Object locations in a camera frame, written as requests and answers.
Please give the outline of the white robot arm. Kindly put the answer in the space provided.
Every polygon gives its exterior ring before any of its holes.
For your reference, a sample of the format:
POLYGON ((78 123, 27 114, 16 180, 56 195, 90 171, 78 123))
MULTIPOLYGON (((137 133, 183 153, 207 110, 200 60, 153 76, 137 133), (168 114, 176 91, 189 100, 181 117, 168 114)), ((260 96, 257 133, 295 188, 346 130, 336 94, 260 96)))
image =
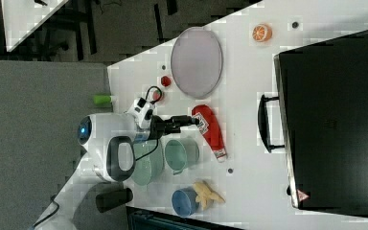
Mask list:
POLYGON ((83 118, 78 128, 79 144, 85 154, 71 177, 37 221, 28 230, 77 230, 74 215, 92 187, 102 182, 123 182, 131 177, 133 168, 120 166, 120 146, 127 145, 127 155, 134 155, 133 145, 158 140, 178 133, 182 127, 198 125, 199 119, 188 115, 172 116, 167 120, 148 112, 96 113, 83 118))

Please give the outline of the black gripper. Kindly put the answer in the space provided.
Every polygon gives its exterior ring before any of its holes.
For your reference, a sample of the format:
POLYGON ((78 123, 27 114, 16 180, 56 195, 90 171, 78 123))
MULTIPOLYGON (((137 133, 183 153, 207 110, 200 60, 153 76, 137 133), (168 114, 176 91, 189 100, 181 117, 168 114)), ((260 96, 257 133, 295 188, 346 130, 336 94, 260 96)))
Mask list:
POLYGON ((153 116, 149 127, 149 139, 156 140, 162 136, 172 133, 179 133, 180 126, 199 125, 199 119, 187 116, 172 116, 170 119, 163 120, 159 116, 153 116))

